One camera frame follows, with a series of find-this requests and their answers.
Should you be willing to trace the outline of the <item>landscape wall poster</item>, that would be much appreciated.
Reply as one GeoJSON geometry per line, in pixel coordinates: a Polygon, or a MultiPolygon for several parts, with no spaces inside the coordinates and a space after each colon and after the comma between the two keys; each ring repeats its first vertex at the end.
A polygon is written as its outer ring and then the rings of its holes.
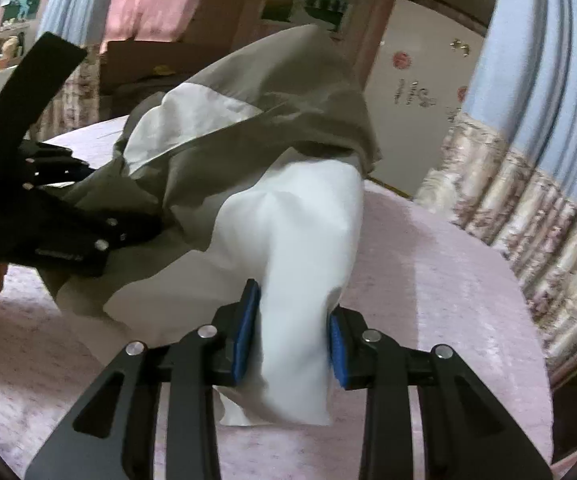
{"type": "Polygon", "coordinates": [[[282,26],[317,25],[333,37],[340,37],[356,0],[262,0],[259,17],[282,26]]]}

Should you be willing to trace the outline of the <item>white wardrobe with stickers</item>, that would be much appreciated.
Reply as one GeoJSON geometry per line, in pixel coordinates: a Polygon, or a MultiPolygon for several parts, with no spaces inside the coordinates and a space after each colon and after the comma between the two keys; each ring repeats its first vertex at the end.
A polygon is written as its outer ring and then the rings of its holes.
{"type": "Polygon", "coordinates": [[[409,196],[441,160],[484,37],[451,18],[397,0],[365,87],[381,159],[372,177],[409,196]]]}

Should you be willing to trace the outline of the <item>pink floral bed sheet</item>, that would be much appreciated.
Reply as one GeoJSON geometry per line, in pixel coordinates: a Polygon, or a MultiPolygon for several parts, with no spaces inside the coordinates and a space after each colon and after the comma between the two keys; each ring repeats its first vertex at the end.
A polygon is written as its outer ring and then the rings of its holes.
{"type": "MultiPolygon", "coordinates": [[[[358,256],[342,304],[403,347],[448,344],[550,458],[552,401],[537,332],[494,249],[368,183],[358,256]]],[[[13,266],[0,295],[0,456],[22,474],[100,373],[36,271],[13,266]]],[[[226,479],[354,479],[363,391],[334,388],[329,426],[220,427],[226,479]]]]}

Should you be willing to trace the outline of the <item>blue floral curtain right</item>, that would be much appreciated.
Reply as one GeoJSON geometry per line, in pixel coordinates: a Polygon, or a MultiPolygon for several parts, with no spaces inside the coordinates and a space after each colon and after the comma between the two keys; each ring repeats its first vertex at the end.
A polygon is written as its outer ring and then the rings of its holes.
{"type": "Polygon", "coordinates": [[[497,0],[415,201],[502,255],[548,370],[577,353],[577,0],[497,0]]]}

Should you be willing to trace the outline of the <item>yellow object on headboard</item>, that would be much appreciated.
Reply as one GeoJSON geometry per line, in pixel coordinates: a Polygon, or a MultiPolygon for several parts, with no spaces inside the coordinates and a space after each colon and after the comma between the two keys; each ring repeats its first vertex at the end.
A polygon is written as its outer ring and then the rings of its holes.
{"type": "Polygon", "coordinates": [[[153,74],[159,77],[167,77],[174,75],[175,73],[176,71],[168,65],[157,65],[153,68],[153,74]]]}

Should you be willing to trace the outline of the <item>brown wooden headboard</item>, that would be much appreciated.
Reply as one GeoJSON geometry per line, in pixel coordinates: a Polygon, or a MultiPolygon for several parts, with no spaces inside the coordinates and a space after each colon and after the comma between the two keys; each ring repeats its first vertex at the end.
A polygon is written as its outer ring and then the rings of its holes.
{"type": "Polygon", "coordinates": [[[168,65],[176,71],[174,75],[192,76],[227,54],[226,48],[205,44],[110,41],[101,56],[100,92],[111,94],[124,84],[158,77],[153,74],[157,65],[168,65]]]}

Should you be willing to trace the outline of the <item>khaki and white garment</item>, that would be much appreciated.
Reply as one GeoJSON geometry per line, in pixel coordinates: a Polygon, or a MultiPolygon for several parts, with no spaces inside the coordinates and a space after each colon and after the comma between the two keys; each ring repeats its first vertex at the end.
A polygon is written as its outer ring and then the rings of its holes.
{"type": "Polygon", "coordinates": [[[261,289],[248,370],[216,399],[229,426],[326,425],[328,316],[353,270],[363,179],[379,156],[351,66],[313,25],[211,64],[129,116],[112,159],[65,191],[88,210],[154,214],[101,278],[41,277],[92,354],[180,340],[261,289]]]}

